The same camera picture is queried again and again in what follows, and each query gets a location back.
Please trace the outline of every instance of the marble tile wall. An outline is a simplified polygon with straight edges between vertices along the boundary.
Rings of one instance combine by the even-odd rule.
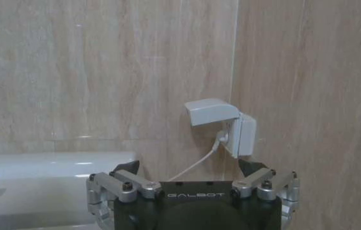
[[[183,102],[230,99],[238,0],[0,0],[0,154],[134,150],[166,179],[208,150]],[[220,178],[223,154],[182,179]]]
[[[361,0],[238,10],[231,102],[258,121],[252,159],[299,174],[290,229],[359,230]]]

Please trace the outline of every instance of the robotic hand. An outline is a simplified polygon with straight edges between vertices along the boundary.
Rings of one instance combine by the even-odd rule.
[[[244,178],[151,182],[134,161],[86,180],[87,210],[103,230],[280,230],[298,208],[294,172],[238,160]]]

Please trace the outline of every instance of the wall outlet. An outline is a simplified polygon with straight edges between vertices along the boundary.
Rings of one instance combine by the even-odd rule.
[[[239,118],[224,121],[228,131],[228,141],[223,144],[234,158],[250,156],[252,152],[256,121],[250,116],[239,113]]]

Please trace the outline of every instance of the charging cable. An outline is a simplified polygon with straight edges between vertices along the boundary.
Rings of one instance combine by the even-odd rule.
[[[211,147],[211,150],[207,152],[207,154],[194,163],[190,167],[187,167],[179,174],[176,174],[174,177],[171,177],[167,181],[175,180],[178,177],[180,177],[191,168],[194,168],[198,164],[200,164],[211,155],[214,152],[216,152],[219,143],[226,143],[228,141],[228,133],[226,131],[219,131],[215,136],[215,141]]]

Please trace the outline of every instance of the white toilet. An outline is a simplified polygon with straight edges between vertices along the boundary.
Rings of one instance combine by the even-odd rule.
[[[85,180],[133,160],[133,152],[0,155],[0,230],[98,230]]]

